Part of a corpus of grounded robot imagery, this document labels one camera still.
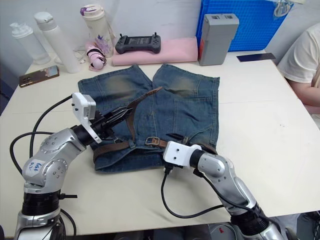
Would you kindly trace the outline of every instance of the blue plastic crate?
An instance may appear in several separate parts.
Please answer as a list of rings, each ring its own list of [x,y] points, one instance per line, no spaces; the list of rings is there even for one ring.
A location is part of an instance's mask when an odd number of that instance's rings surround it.
[[[274,10],[274,3],[267,0],[202,0],[196,30],[198,45],[205,14],[235,14],[239,27],[229,52],[262,50],[286,18],[274,19]]]

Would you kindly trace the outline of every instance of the person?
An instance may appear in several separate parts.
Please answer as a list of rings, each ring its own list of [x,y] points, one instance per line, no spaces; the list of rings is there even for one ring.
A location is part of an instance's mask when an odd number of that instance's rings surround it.
[[[277,67],[320,128],[320,22],[298,37]]]

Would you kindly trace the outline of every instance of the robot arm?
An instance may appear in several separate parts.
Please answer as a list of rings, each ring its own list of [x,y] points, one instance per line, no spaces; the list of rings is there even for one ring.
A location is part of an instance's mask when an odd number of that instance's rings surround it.
[[[81,122],[47,137],[38,152],[22,169],[24,196],[18,213],[14,239],[51,239],[53,229],[61,228],[59,200],[68,197],[60,194],[71,162],[86,146],[112,134],[112,127],[125,120],[132,108],[119,107],[101,115],[89,95],[72,94],[73,112]]]
[[[240,228],[244,239],[284,239],[275,224],[259,217],[265,215],[245,183],[236,176],[234,165],[229,159],[207,153],[198,145],[186,146],[173,141],[168,142],[163,158],[167,163],[193,167],[204,173],[231,215],[231,223]]]

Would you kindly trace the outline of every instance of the black remote controller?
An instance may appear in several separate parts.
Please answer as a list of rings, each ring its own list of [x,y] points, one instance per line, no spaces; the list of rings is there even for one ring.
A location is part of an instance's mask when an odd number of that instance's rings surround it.
[[[158,54],[161,50],[161,38],[155,32],[152,36],[122,36],[115,45],[119,54],[127,51],[152,51]]]

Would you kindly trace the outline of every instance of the jeans pocket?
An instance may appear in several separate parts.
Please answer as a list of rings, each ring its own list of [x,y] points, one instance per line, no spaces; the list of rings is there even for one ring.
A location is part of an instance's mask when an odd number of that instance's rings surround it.
[[[203,140],[211,141],[213,126],[213,98],[174,99],[173,132],[192,138],[203,133]]]

